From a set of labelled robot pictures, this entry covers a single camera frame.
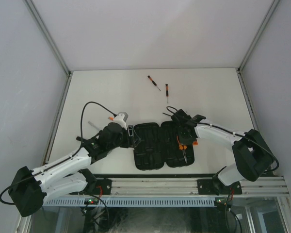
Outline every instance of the white table surface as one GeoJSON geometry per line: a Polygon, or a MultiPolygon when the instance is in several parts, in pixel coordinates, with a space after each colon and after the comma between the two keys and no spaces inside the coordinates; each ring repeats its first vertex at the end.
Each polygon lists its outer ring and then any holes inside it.
{"type": "MultiPolygon", "coordinates": [[[[80,117],[88,101],[96,101],[111,111],[127,112],[127,124],[167,120],[165,84],[169,87],[169,105],[182,108],[191,116],[204,115],[230,129],[248,131],[252,126],[241,86],[234,68],[140,69],[74,71],[63,113],[52,148],[50,162],[77,149],[80,142],[80,117]],[[150,75],[162,91],[147,78],[150,75]]],[[[102,130],[112,117],[90,104],[83,119],[84,138],[102,130]]],[[[89,166],[94,174],[207,174],[234,162],[226,148],[204,139],[194,146],[195,162],[186,167],[140,171],[135,167],[133,149],[114,149],[106,158],[89,166]]]]}

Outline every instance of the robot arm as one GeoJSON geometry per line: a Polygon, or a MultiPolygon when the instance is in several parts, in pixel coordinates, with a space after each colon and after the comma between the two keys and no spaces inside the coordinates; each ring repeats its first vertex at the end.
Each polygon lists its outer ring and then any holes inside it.
{"type": "Polygon", "coordinates": [[[256,181],[274,162],[274,156],[256,130],[240,132],[212,124],[204,116],[191,118],[182,109],[174,112],[172,120],[179,124],[180,143],[191,144],[196,138],[208,139],[233,152],[235,163],[222,168],[213,177],[217,194],[235,182],[247,179],[256,181]]]}
{"type": "Polygon", "coordinates": [[[83,140],[78,150],[63,158],[33,170],[26,166],[19,169],[8,193],[20,214],[31,215],[43,203],[62,195],[84,190],[91,192],[96,187],[96,178],[85,168],[117,147],[129,148],[138,144],[133,127],[126,125],[127,117],[126,113],[119,113],[99,132],[99,138],[83,140]]]}
{"type": "MultiPolygon", "coordinates": [[[[43,203],[65,194],[91,192],[95,188],[96,178],[85,168],[106,157],[113,149],[134,148],[141,140],[134,133],[133,126],[126,125],[127,117],[126,113],[119,113],[112,123],[99,132],[99,138],[94,136],[82,140],[78,150],[59,160],[33,170],[26,166],[18,170],[7,189],[20,214],[31,215],[43,203]]],[[[213,188],[218,194],[237,181],[255,181],[273,163],[270,150],[258,131],[235,132],[213,125],[204,116],[191,118],[182,109],[174,112],[171,119],[178,124],[180,143],[189,145],[196,138],[204,138],[233,152],[235,163],[222,168],[212,179],[213,188]]]]}

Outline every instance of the red cable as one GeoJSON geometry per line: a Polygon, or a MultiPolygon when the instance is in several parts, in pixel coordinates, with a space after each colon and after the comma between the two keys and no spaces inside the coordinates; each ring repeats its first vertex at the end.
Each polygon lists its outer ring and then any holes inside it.
{"type": "Polygon", "coordinates": [[[97,186],[96,188],[99,188],[99,189],[100,189],[99,198],[101,198],[101,196],[102,196],[102,188],[101,188],[101,186],[100,186],[100,185],[99,185],[99,186],[97,186]]]}
{"type": "Polygon", "coordinates": [[[234,189],[232,190],[232,197],[231,197],[231,200],[233,200],[234,198],[234,189]]]}

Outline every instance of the screwdriver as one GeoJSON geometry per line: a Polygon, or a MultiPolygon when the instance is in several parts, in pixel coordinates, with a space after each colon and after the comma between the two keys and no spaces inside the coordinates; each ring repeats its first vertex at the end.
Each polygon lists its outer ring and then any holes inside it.
{"type": "Polygon", "coordinates": [[[168,103],[168,84],[165,84],[166,85],[166,97],[167,97],[167,104],[169,104],[168,103]]]}
{"type": "Polygon", "coordinates": [[[159,87],[157,86],[157,84],[153,81],[153,79],[150,77],[150,75],[148,75],[148,78],[152,81],[152,83],[159,89],[159,87]]]}

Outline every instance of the black tool case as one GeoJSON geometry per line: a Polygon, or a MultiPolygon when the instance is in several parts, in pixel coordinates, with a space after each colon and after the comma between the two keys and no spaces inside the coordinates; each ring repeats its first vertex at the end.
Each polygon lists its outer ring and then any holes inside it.
{"type": "Polygon", "coordinates": [[[177,125],[172,121],[145,123],[134,126],[141,143],[134,149],[135,165],[139,170],[160,169],[166,162],[169,167],[189,166],[194,163],[192,145],[187,145],[185,163],[177,141],[177,125]]]}
{"type": "Polygon", "coordinates": [[[145,123],[134,126],[141,142],[134,149],[135,165],[139,170],[154,170],[164,166],[160,126],[157,123],[145,123]]]}

